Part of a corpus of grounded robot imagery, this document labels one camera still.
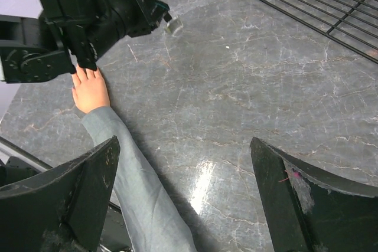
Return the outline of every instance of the human hand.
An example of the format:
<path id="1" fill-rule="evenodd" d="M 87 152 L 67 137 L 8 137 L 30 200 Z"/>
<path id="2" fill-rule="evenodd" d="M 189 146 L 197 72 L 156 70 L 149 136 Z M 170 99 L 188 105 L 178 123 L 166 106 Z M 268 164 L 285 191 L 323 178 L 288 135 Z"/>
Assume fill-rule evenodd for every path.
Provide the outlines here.
<path id="1" fill-rule="evenodd" d="M 89 113 L 102 106 L 110 106 L 109 95 L 105 80 L 100 69 L 92 71 L 76 67 L 76 73 L 72 74 L 74 88 L 72 96 L 76 107 L 82 112 Z"/>

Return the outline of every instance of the small white object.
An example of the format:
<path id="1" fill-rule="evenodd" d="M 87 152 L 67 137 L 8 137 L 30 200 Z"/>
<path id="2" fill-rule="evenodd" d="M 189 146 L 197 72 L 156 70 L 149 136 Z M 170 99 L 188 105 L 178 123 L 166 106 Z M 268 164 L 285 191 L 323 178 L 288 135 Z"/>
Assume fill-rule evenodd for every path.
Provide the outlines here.
<path id="1" fill-rule="evenodd" d="M 4 75 L 4 70 L 2 68 L 1 57 L 0 57 L 0 81 L 5 81 L 5 75 Z"/>

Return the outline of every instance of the gray floor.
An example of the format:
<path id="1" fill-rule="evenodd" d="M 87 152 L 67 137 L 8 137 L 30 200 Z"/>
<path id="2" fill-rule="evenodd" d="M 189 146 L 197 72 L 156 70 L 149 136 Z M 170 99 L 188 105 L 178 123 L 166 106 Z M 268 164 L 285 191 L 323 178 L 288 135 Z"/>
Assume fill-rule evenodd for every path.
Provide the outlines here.
<path id="1" fill-rule="evenodd" d="M 19 17 L 37 17 L 41 11 L 39 0 L 0 0 L 0 14 Z M 0 82 L 0 121 L 12 102 L 18 84 Z"/>
<path id="2" fill-rule="evenodd" d="M 254 136 L 378 185 L 376 64 L 257 0 L 165 1 L 179 37 L 125 38 L 99 66 L 199 251 L 273 251 Z M 69 75 L 21 86 L 0 134 L 52 166 L 87 151 L 71 87 Z"/>

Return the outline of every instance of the finger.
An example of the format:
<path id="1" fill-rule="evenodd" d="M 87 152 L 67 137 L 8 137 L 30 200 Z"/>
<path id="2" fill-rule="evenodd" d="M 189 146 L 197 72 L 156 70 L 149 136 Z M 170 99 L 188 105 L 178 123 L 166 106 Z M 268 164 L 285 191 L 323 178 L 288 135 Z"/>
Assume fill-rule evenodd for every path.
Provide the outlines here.
<path id="1" fill-rule="evenodd" d="M 85 74 L 84 69 L 82 69 L 79 65 L 76 66 L 76 73 L 81 82 L 88 80 L 87 74 Z"/>
<path id="2" fill-rule="evenodd" d="M 86 73 L 87 73 L 87 77 L 88 79 L 94 79 L 95 78 L 95 72 L 91 69 L 85 69 Z"/>
<path id="3" fill-rule="evenodd" d="M 72 74 L 72 81 L 73 81 L 73 85 L 76 87 L 78 87 L 82 82 L 80 81 L 77 73 L 75 74 Z"/>
<path id="4" fill-rule="evenodd" d="M 97 70 L 94 72 L 94 76 L 96 78 L 102 78 L 102 74 L 99 67 L 97 67 Z"/>
<path id="5" fill-rule="evenodd" d="M 77 99 L 77 93 L 74 88 L 72 88 L 72 96 L 73 96 L 73 101 L 75 102 L 75 104 L 77 104 L 79 100 Z"/>

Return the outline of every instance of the gray long-sleeve shirt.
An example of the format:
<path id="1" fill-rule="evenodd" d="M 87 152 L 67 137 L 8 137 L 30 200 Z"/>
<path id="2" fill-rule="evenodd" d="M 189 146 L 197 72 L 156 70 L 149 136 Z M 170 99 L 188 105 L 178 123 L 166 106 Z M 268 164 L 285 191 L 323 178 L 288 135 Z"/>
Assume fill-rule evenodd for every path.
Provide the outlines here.
<path id="1" fill-rule="evenodd" d="M 117 136 L 120 156 L 114 190 L 135 252 L 195 252 L 193 237 L 156 172 L 111 107 L 82 121 L 94 145 Z"/>

